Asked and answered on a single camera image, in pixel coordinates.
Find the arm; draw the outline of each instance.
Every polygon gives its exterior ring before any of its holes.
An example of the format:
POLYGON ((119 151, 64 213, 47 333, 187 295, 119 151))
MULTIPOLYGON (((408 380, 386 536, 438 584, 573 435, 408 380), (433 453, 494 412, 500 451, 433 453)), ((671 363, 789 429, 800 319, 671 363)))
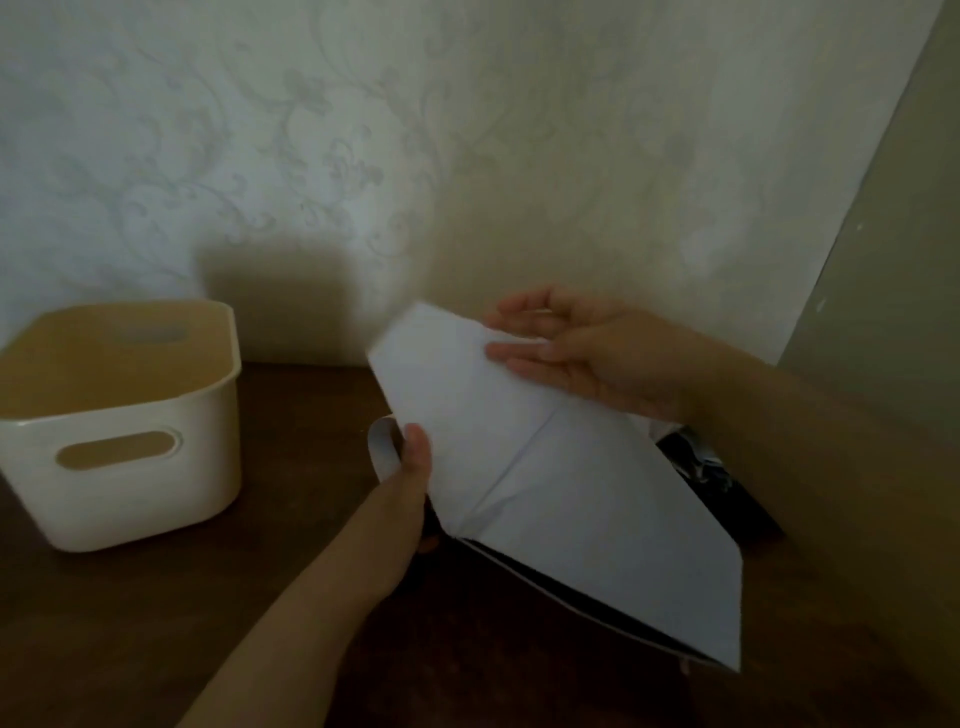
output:
POLYGON ((403 577, 420 539, 430 445, 409 425, 402 467, 230 653, 180 728, 317 726, 347 647, 403 577))
POLYGON ((550 287, 503 300, 487 325, 548 339, 488 345, 488 357, 520 376, 697 429, 960 707, 960 488, 950 450, 622 303, 550 287))

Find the left hand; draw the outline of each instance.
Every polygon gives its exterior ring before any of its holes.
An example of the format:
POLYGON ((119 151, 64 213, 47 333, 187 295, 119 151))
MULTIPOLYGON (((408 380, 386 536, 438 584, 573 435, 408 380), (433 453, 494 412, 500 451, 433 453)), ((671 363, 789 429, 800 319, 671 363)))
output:
POLYGON ((372 608, 406 573, 420 542, 430 480, 430 441, 404 427, 400 469, 377 485, 318 560, 336 566, 343 588, 372 608))

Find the floral wallpaper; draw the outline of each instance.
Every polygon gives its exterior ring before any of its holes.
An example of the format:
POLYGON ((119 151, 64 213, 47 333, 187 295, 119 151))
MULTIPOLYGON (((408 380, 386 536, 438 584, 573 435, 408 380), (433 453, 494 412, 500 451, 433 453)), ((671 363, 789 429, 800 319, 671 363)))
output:
POLYGON ((357 362, 546 280, 782 351, 936 0, 5 0, 0 342, 211 296, 357 362))

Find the forearm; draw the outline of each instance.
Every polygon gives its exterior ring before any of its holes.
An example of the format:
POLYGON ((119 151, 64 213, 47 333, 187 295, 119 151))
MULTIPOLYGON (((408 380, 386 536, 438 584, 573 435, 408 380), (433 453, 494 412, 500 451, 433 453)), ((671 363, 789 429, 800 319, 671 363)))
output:
POLYGON ((297 577, 237 645, 181 728, 313 728, 323 723, 340 662, 375 603, 354 593, 329 551, 297 577))
POLYGON ((752 359, 696 428, 784 531, 863 599, 954 705, 960 685, 960 488, 954 455, 752 359))

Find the paper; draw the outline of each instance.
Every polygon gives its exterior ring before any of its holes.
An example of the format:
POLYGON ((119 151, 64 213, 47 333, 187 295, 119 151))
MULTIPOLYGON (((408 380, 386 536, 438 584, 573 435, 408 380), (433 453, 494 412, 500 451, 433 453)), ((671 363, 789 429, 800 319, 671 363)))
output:
MULTIPOLYGON (((483 354, 494 336, 418 303, 370 352, 399 422, 418 422, 430 435, 430 497, 444 530, 507 557, 498 560, 538 588, 557 592, 556 582, 738 669, 736 544, 644 423, 511 375, 483 354)), ((386 451, 389 423, 374 427, 382 478, 396 468, 396 453, 386 451)))

